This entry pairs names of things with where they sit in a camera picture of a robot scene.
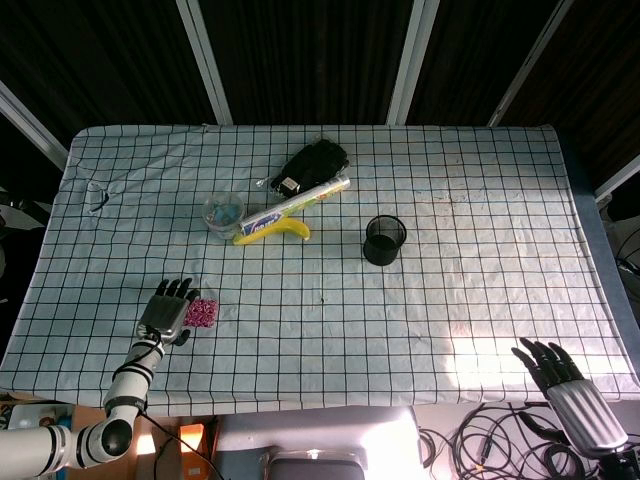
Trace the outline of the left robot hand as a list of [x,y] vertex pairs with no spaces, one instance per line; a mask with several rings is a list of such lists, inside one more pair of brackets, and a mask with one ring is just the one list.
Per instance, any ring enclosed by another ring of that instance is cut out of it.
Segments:
[[190,336],[185,327],[191,304],[200,297],[191,288],[191,278],[163,279],[146,304],[136,325],[138,338],[151,338],[163,345],[183,345]]

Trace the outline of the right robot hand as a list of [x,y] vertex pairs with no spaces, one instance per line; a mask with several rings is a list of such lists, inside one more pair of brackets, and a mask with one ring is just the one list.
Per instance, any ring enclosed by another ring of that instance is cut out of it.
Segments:
[[520,339],[512,353],[555,413],[564,436],[581,455],[600,459],[620,452],[628,435],[600,390],[558,344]]

